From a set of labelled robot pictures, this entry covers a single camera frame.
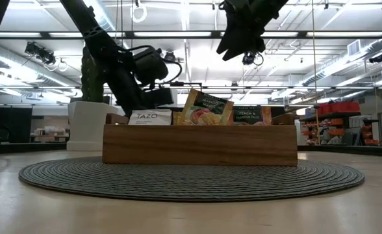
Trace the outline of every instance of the concrete floor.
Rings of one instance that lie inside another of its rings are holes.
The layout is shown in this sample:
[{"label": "concrete floor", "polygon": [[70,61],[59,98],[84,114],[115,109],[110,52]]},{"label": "concrete floor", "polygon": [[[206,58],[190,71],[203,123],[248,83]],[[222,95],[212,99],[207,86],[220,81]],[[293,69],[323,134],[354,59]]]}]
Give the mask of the concrete floor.
[{"label": "concrete floor", "polygon": [[366,175],[360,187],[308,198],[243,203],[163,203],[93,198],[20,183],[28,164],[91,153],[0,156],[0,233],[382,233],[382,157],[299,153]]}]

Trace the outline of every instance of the gray woven mat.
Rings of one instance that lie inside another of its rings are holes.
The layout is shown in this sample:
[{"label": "gray woven mat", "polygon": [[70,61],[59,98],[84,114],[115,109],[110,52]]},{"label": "gray woven mat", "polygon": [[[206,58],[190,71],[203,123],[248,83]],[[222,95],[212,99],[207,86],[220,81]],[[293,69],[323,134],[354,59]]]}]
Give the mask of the gray woven mat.
[{"label": "gray woven mat", "polygon": [[23,168],[31,185],[89,196],[172,202],[295,198],[360,185],[364,175],[339,164],[168,166],[103,164],[101,157],[46,161]]}]

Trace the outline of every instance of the tazo tea box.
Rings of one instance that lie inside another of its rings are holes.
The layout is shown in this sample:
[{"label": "tazo tea box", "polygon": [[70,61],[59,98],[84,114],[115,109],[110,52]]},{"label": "tazo tea box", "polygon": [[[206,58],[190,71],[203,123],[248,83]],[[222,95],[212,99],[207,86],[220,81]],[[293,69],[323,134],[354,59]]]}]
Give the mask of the tazo tea box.
[{"label": "tazo tea box", "polygon": [[129,125],[171,125],[171,110],[134,110]]},{"label": "tazo tea box", "polygon": [[270,125],[272,116],[270,107],[233,107],[230,125]]},{"label": "tazo tea box", "polygon": [[191,89],[179,125],[227,125],[233,102]]}]

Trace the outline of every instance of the potted cactus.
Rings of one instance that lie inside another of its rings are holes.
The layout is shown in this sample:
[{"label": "potted cactus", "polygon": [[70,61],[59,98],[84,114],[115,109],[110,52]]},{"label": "potted cactus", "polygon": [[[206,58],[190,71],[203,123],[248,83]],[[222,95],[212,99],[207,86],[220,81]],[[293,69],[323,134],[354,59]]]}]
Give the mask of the potted cactus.
[{"label": "potted cactus", "polygon": [[87,47],[83,48],[81,73],[82,101],[68,105],[70,140],[67,143],[67,150],[101,151],[106,115],[123,114],[123,112],[103,103],[105,78],[97,70]]}]

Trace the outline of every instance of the ceiling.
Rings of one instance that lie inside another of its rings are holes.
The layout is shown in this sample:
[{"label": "ceiling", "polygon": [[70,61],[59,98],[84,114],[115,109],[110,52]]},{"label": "ceiling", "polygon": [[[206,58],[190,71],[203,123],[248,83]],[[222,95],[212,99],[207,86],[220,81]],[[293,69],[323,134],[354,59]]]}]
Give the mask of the ceiling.
[{"label": "ceiling", "polygon": [[[97,0],[85,0],[91,4],[95,1]],[[110,28],[110,31],[225,30],[225,12],[213,10],[213,2],[216,6],[220,3],[212,0],[142,1],[141,5],[146,7],[147,14],[143,21],[135,23],[130,13],[134,1],[103,0],[102,4],[109,20],[109,24],[104,27],[113,25],[115,29]],[[328,9],[324,9],[324,2],[324,0],[314,1],[315,10],[312,17],[311,0],[290,0],[279,12],[280,17],[267,24],[266,30],[382,31],[382,1],[329,0]],[[134,11],[137,19],[141,18],[142,14],[141,9]],[[1,31],[77,32],[77,28],[57,0],[11,0],[0,27]],[[320,66],[326,62],[345,53],[347,46],[354,41],[355,39],[265,40],[267,49],[263,53],[264,63],[256,69],[254,66],[244,66],[242,56],[224,62],[222,56],[216,53],[220,39],[188,39],[186,43],[183,39],[137,39],[124,42],[129,47],[151,45],[163,51],[172,50],[176,57],[187,57],[188,67],[184,68],[180,81],[224,86],[230,85],[232,81],[244,81],[246,85],[295,85],[294,77],[302,77],[313,72],[315,68],[319,70]],[[36,42],[39,46],[54,51],[55,56],[68,65],[65,71],[55,70],[54,72],[72,81],[71,85],[81,83],[82,40],[2,39],[0,46],[42,66],[39,60],[30,58],[24,53],[27,42]],[[337,71],[333,76],[345,80],[364,73],[364,69],[374,69],[379,66],[382,64],[365,66],[363,60],[358,60],[351,66]],[[174,65],[170,65],[169,69],[168,77],[177,73]],[[328,79],[328,84],[325,85],[337,85],[331,84],[331,81],[337,81],[337,79]],[[273,90],[257,92],[271,93]]]}]

